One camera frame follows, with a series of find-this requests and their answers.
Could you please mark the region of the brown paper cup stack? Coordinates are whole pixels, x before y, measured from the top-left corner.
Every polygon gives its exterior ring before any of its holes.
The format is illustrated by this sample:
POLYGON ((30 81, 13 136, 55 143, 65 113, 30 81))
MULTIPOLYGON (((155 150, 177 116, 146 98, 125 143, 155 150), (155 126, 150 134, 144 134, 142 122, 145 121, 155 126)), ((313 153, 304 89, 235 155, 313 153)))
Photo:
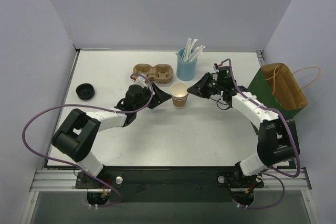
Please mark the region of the brown paper cup stack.
POLYGON ((172 97, 173 105, 182 109, 186 106, 188 97, 188 86, 184 82, 175 82, 170 86, 170 95, 172 97))

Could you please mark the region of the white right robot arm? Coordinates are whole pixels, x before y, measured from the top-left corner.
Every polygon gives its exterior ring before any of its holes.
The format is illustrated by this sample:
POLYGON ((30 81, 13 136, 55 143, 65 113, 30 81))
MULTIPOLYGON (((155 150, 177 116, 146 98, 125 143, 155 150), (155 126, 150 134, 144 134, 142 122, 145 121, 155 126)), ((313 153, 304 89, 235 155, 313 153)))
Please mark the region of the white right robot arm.
POLYGON ((294 120, 287 120, 278 110, 265 107, 255 95, 238 86, 229 67, 220 67, 215 73, 205 73, 187 91, 203 99, 219 95, 230 108, 239 111, 258 129, 256 152, 238 162, 238 170, 233 172, 236 185, 245 186, 252 175, 273 169, 278 163, 299 158, 294 120))

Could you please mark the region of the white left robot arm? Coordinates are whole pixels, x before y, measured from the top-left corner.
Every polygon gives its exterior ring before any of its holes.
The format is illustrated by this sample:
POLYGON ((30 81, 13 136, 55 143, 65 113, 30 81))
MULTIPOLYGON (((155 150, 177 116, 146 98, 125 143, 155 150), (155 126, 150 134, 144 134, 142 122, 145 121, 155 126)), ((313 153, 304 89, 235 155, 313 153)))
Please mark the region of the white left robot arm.
POLYGON ((52 145, 89 173, 88 182, 93 187, 100 188, 107 181, 105 166, 91 151, 98 132, 126 127, 136 119, 136 110, 153 109, 172 98, 155 84, 152 87, 153 90, 142 84, 129 86, 115 112, 73 109, 53 135, 52 145))

